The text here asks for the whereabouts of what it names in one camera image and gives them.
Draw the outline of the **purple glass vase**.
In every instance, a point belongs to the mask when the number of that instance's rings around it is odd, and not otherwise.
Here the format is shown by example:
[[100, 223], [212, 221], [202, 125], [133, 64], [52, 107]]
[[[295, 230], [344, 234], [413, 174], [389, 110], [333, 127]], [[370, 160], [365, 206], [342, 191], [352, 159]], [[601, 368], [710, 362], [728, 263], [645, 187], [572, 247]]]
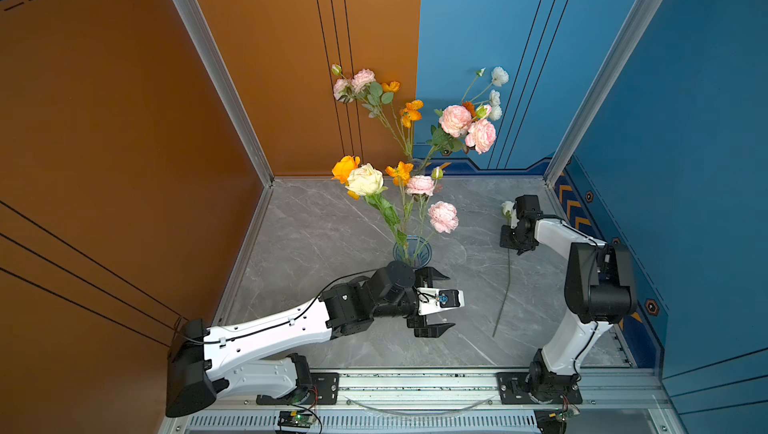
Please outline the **purple glass vase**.
[[430, 243], [423, 237], [408, 235], [406, 244], [396, 244], [393, 247], [393, 258], [408, 264], [414, 270], [426, 267], [432, 259], [432, 248]]

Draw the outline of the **white rose stem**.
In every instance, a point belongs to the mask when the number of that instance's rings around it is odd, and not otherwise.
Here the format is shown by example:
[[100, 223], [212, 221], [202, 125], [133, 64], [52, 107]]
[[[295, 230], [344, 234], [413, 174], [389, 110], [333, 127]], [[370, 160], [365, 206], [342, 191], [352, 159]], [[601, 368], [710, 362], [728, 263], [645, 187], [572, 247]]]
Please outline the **white rose stem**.
[[[504, 201], [501, 205], [502, 215], [506, 219], [505, 226], [508, 227], [510, 230], [514, 229], [517, 224], [517, 218], [515, 214], [515, 203], [513, 201]], [[499, 311], [496, 316], [494, 329], [492, 332], [492, 336], [496, 337], [496, 334], [498, 332], [498, 328], [501, 322], [501, 318], [507, 303], [509, 290], [511, 287], [511, 280], [512, 280], [512, 268], [511, 268], [511, 254], [507, 253], [507, 278], [506, 278], [506, 285], [502, 297], [502, 303], [499, 308]]]

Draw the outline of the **pink white bud stem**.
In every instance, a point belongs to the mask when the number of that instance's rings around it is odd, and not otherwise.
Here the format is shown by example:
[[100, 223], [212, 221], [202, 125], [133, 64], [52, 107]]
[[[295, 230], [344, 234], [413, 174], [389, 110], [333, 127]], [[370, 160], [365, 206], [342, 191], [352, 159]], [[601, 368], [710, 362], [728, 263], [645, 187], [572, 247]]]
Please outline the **pink white bud stem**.
[[417, 243], [412, 258], [425, 250], [434, 233], [451, 234], [459, 226], [456, 207], [445, 201], [434, 200], [434, 196], [440, 190], [440, 182], [445, 170], [449, 166], [449, 163], [444, 163], [435, 167], [430, 175], [412, 176], [406, 184], [405, 193], [411, 197], [410, 204], [417, 212], [416, 234], [422, 238]]

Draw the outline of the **yellow flower stem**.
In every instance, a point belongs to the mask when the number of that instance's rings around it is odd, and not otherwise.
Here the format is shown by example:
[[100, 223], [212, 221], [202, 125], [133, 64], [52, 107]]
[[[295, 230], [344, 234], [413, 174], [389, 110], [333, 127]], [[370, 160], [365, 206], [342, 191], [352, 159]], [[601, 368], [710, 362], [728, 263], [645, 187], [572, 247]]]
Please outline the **yellow flower stem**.
[[413, 211], [413, 199], [407, 194], [407, 185], [411, 179], [411, 172], [414, 168], [413, 164], [399, 162], [396, 167], [387, 167], [386, 174], [392, 178], [393, 184], [399, 188], [402, 204], [402, 216], [399, 226], [399, 231], [407, 236], [408, 234], [408, 222], [411, 218]]

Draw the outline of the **cream rose stem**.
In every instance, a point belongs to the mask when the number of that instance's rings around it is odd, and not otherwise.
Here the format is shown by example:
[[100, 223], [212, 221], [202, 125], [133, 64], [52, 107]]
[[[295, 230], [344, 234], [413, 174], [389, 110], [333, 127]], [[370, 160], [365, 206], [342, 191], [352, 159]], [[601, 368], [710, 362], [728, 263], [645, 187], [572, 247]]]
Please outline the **cream rose stem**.
[[383, 195], [386, 190], [383, 174], [370, 164], [365, 164], [350, 171], [344, 186], [350, 197], [362, 198], [382, 216], [393, 235], [397, 249], [405, 254], [408, 247], [407, 234], [402, 229], [401, 218], [395, 206]]

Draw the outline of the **pale pink rose stem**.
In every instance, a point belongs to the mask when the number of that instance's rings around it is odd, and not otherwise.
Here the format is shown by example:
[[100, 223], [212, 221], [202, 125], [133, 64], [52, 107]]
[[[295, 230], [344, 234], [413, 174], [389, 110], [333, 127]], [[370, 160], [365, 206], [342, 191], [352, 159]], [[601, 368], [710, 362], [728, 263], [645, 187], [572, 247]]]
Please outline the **pale pink rose stem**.
[[435, 111], [438, 121], [431, 128], [426, 160], [456, 153], [483, 155], [494, 147], [497, 140], [497, 131], [491, 120], [494, 107], [490, 104], [474, 107], [474, 117], [462, 104]]

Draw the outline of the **orange ranunculus stem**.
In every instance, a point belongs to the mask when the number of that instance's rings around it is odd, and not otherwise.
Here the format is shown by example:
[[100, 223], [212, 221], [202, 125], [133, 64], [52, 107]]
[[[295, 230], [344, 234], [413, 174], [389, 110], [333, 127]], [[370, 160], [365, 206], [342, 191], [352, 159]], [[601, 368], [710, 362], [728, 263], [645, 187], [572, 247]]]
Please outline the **orange ranunculus stem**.
[[359, 200], [360, 195], [349, 186], [359, 178], [360, 162], [359, 157], [345, 156], [332, 169], [333, 179], [342, 184], [347, 189], [347, 194], [355, 200]]

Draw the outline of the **orange gerbera stem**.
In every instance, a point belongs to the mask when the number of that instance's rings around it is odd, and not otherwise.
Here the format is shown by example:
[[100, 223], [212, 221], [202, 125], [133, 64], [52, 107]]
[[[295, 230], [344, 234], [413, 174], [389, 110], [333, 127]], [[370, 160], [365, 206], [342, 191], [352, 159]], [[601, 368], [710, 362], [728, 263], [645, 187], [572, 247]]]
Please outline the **orange gerbera stem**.
[[475, 107], [471, 102], [464, 102], [462, 106], [471, 114], [472, 117], [476, 115]]

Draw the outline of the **clear glass vase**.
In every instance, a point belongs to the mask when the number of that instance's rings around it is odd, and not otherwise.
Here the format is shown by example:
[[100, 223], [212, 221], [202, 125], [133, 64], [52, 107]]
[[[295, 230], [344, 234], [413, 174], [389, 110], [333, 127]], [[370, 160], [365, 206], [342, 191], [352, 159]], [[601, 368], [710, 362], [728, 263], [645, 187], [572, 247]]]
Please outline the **clear glass vase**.
[[409, 171], [410, 177], [423, 175], [426, 169], [424, 159], [409, 159], [405, 165], [410, 165], [412, 167]]

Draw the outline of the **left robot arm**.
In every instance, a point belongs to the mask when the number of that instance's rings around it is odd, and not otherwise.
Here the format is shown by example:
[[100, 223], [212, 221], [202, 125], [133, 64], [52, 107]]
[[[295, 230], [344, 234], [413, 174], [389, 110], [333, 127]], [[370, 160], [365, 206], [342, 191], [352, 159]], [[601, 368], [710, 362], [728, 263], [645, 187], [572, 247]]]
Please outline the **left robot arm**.
[[181, 418], [218, 399], [252, 392], [277, 402], [305, 399], [313, 386], [296, 348], [365, 332], [378, 318], [402, 318], [417, 338], [441, 337], [450, 324], [429, 316], [465, 306], [445, 275], [401, 261], [340, 276], [311, 300], [241, 324], [208, 327], [200, 319], [176, 327], [167, 355], [165, 415]]

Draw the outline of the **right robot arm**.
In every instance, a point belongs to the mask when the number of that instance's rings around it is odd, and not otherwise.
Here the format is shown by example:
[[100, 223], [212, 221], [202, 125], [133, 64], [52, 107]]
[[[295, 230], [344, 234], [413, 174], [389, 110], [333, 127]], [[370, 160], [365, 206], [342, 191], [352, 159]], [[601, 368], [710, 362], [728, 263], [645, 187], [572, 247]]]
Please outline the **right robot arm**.
[[551, 340], [538, 349], [526, 374], [499, 373], [501, 401], [566, 405], [582, 401], [578, 383], [582, 363], [600, 337], [637, 307], [629, 250], [571, 227], [543, 213], [539, 198], [523, 195], [502, 204], [508, 223], [500, 246], [519, 255], [547, 246], [566, 261], [567, 312]]

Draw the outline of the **small circuit board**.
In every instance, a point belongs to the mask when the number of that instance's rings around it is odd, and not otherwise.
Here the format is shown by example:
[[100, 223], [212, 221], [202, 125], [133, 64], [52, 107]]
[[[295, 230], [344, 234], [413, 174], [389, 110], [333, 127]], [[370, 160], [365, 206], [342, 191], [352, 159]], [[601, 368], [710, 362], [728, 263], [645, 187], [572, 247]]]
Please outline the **small circuit board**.
[[308, 411], [282, 410], [276, 421], [277, 433], [306, 434], [319, 427], [319, 422]]

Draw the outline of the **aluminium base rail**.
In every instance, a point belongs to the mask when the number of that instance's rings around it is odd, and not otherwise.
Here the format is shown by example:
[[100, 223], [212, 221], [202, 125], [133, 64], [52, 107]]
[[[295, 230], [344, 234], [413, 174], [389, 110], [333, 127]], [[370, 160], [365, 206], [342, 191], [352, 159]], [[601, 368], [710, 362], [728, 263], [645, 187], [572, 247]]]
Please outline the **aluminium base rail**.
[[278, 413], [308, 411], [309, 433], [682, 433], [685, 428], [648, 369], [586, 368], [582, 401], [504, 404], [499, 373], [520, 369], [346, 369], [319, 371], [320, 398], [302, 407], [260, 405], [255, 395], [223, 399], [163, 433], [277, 433]]

